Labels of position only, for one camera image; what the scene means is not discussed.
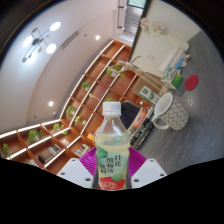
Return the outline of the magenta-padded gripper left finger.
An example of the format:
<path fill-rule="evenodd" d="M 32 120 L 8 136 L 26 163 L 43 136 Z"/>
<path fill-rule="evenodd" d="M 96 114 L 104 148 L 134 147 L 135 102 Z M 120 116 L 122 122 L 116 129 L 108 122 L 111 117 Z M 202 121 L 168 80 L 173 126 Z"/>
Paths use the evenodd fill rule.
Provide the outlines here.
<path fill-rule="evenodd" d="M 80 158 L 71 158 L 58 172 L 58 176 L 84 188 L 92 188 L 97 172 L 96 148 Z"/>

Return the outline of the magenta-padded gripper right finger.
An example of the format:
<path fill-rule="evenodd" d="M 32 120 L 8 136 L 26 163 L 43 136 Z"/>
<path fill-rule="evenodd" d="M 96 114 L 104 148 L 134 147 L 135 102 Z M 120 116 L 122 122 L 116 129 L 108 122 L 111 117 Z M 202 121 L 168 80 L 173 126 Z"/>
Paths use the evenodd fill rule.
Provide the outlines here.
<path fill-rule="evenodd" d="M 146 159 L 132 147 L 129 148 L 128 172 L 132 189 L 141 188 L 166 176 L 155 159 Z"/>

